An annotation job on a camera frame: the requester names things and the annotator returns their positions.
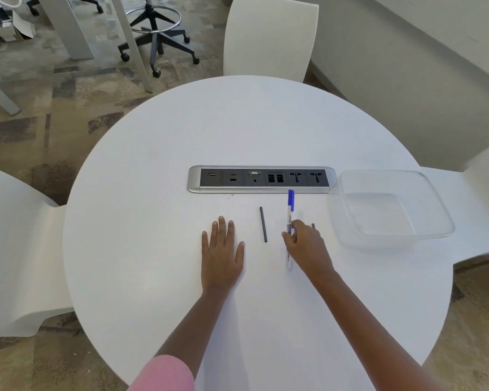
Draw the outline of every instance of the forearm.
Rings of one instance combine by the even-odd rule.
[[[227,293],[219,290],[203,292],[156,355],[172,355],[180,359],[196,378],[226,297]]]
[[[377,391],[442,390],[377,321],[337,273],[319,276],[312,282]]]

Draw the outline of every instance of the black stick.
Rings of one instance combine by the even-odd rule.
[[[259,207],[259,210],[261,210],[261,222],[263,223],[264,242],[267,243],[268,242],[268,239],[267,239],[267,227],[264,224],[263,208],[262,207]]]

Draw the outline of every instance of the tabletop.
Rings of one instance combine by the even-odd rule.
[[[200,296],[201,232],[223,215],[246,242],[245,270],[196,389],[372,389],[311,283],[296,264],[285,269],[287,196],[188,192],[189,167],[200,164],[418,170],[369,115],[297,82],[210,78],[149,99],[92,150],[65,216],[67,283],[99,354],[132,382]],[[422,363],[449,306],[449,244],[421,241],[394,254],[347,249],[335,237],[326,197],[298,195],[295,217],[315,223],[339,274]]]

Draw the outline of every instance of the table power strip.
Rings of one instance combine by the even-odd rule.
[[[193,193],[329,193],[337,184],[326,166],[192,166],[187,189]]]

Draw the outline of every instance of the floor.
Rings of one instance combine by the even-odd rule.
[[[185,53],[165,47],[157,62],[162,76],[151,78],[152,95],[222,75],[232,0],[154,1],[180,10],[181,25],[201,63],[193,65]],[[120,60],[116,46],[123,34],[110,0],[100,2],[103,15],[93,5],[71,2],[95,59],[68,59],[43,10],[34,18],[25,6],[19,14],[35,23],[37,37],[0,45],[0,87],[23,110],[10,117],[0,109],[0,170],[59,204],[67,202],[78,170],[102,135],[152,96],[142,88],[132,62]],[[123,2],[127,10],[142,4]],[[149,51],[150,46],[142,48],[144,61]],[[311,72],[305,83],[326,90]],[[489,268],[455,276],[444,329],[424,367],[446,389],[489,391]],[[48,319],[36,336],[0,338],[0,390],[126,388],[94,350],[74,313]]]

